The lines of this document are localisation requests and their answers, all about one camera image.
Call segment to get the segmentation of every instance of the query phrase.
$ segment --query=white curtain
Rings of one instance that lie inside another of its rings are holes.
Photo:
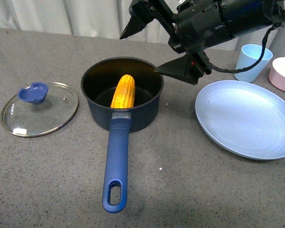
[[[0,28],[76,36],[118,39],[127,25],[132,0],[0,0]],[[166,0],[176,13],[177,0]],[[266,28],[213,48],[240,50],[247,43],[261,44]],[[154,20],[128,40],[167,43],[169,36]],[[271,32],[267,47],[275,57],[285,56],[285,28]]]

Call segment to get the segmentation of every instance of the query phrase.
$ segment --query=light blue plate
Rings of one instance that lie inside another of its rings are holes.
[[[203,130],[226,150],[258,160],[285,157],[285,101],[272,92],[219,81],[199,92],[195,110]]]

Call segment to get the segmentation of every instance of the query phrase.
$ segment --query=plate rim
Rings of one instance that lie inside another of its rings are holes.
[[[196,113],[196,116],[197,116],[197,119],[198,119],[198,122],[200,124],[200,126],[202,127],[202,129],[204,130],[204,132],[208,135],[208,137],[213,140],[216,144],[218,144],[219,146],[223,147],[224,149],[226,149],[227,151],[233,153],[233,154],[236,154],[238,156],[241,156],[241,157],[245,157],[245,158],[249,158],[249,159],[255,159],[255,160],[276,160],[276,159],[281,159],[281,158],[284,158],[285,155],[283,156],[277,156],[277,157],[272,157],[272,158],[265,158],[265,157],[259,157],[259,156],[250,156],[250,155],[246,155],[244,153],[241,153],[239,151],[235,151],[234,149],[232,149],[231,147],[225,145],[224,143],[220,142],[218,139],[216,139],[216,137],[214,137],[208,130],[207,128],[203,125],[202,121],[200,120],[200,117],[199,117],[199,114],[198,114],[198,108],[197,108],[197,100],[199,98],[199,96],[201,96],[201,93],[202,91],[204,91],[207,87],[209,86],[213,86],[214,84],[217,84],[217,83],[235,83],[235,84],[249,84],[250,86],[255,86],[255,87],[258,87],[260,88],[261,90],[263,91],[266,91],[266,92],[269,92],[270,94],[272,94],[273,96],[275,96],[276,98],[278,98],[280,101],[282,101],[284,104],[285,104],[285,100],[283,100],[282,98],[280,98],[278,95],[274,94],[273,92],[259,86],[259,85],[255,85],[255,84],[252,84],[252,83],[248,83],[248,82],[242,82],[242,81],[236,81],[236,80],[221,80],[221,81],[217,81],[217,82],[213,82],[213,83],[210,83],[208,84],[207,86],[203,87],[197,97],[196,97],[196,100],[195,100],[195,113]]]

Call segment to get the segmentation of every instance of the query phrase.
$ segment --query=corn on the cob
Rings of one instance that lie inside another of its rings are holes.
[[[111,108],[131,108],[134,106],[135,82],[131,75],[124,75],[115,90]]]

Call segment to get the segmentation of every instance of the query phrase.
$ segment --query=pink bowl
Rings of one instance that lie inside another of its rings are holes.
[[[272,62],[269,81],[278,89],[285,91],[285,57],[276,58]]]

